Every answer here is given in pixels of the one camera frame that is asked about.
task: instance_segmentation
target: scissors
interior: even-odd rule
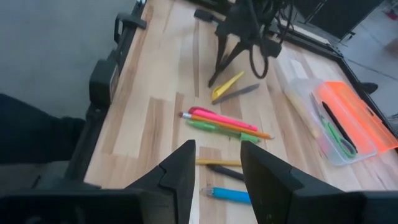
[[[347,141],[343,136],[341,136],[341,134],[336,130],[336,128],[321,114],[321,112],[319,111],[318,102],[313,94],[311,94],[311,100],[313,106],[315,107],[317,116],[321,120],[322,125],[328,132],[329,136],[331,136],[337,142],[339,148],[344,152],[344,154],[348,158],[350,159],[354,158],[357,153],[355,147],[349,141]]]

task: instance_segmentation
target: plastic container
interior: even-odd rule
[[[367,134],[362,130],[361,125],[352,117],[352,114],[346,113],[345,115],[349,118],[352,118],[350,119],[352,120],[350,125],[351,127],[356,128],[356,139],[351,139],[357,150],[357,153],[354,157],[347,156],[347,154],[341,149],[341,145],[339,145],[339,143],[334,139],[333,135],[330,134],[330,132],[328,132],[328,130],[324,127],[319,114],[321,114],[329,123],[331,123],[334,129],[337,130],[338,134],[343,137],[343,135],[341,135],[341,133],[338,131],[332,118],[322,106],[322,100],[320,100],[319,96],[317,95],[317,89],[319,89],[324,82],[325,81],[317,78],[298,78],[290,81],[284,90],[287,98],[290,100],[290,102],[292,102],[300,117],[310,130],[311,134],[319,143],[323,153],[326,155],[328,160],[336,166],[351,164],[353,162],[376,155],[376,145],[368,138]],[[328,91],[327,86],[323,86],[323,91],[325,90]],[[314,97],[317,99],[318,109],[315,108],[312,95],[314,95]],[[329,103],[334,103],[334,106],[340,106],[342,111],[347,111],[344,104],[340,102],[339,98],[336,97],[333,98],[333,100],[334,102]]]

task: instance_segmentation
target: blue pen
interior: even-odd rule
[[[214,198],[251,204],[249,194],[247,192],[242,192],[238,190],[229,190],[221,187],[207,187],[203,188],[201,191]]]

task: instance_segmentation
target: wooden tabletop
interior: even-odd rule
[[[319,55],[284,43],[269,59],[266,79],[254,77],[243,52],[220,75],[215,86],[244,70],[231,91],[260,83],[246,95],[211,104],[207,82],[215,69],[215,26],[194,19],[195,6],[184,0],[148,0],[122,70],[113,104],[85,176],[106,189],[125,188],[188,139],[196,140],[197,158],[239,160],[240,142],[187,126],[177,116],[192,106],[254,124],[275,138],[263,149],[341,190],[398,189],[398,155],[389,151],[343,167],[331,165],[282,90],[289,80],[318,77],[345,80],[339,66]],[[237,39],[231,37],[229,50]],[[258,70],[263,62],[256,49]],[[200,195],[208,185],[245,190],[241,182],[197,166],[191,223],[255,223],[252,208]]]

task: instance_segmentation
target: gray floor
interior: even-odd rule
[[[345,38],[340,43],[335,37],[314,26],[305,26],[300,22],[304,18],[299,14],[296,24],[302,26],[339,47],[348,65],[362,82],[373,82],[379,89],[371,97],[386,115],[398,113],[398,55],[386,50],[386,46],[398,38],[398,21],[389,19],[382,10],[386,3],[381,4],[365,18],[353,32],[352,39]]]
[[[114,18],[134,0],[0,1],[0,92],[84,118],[88,80],[115,48]]]

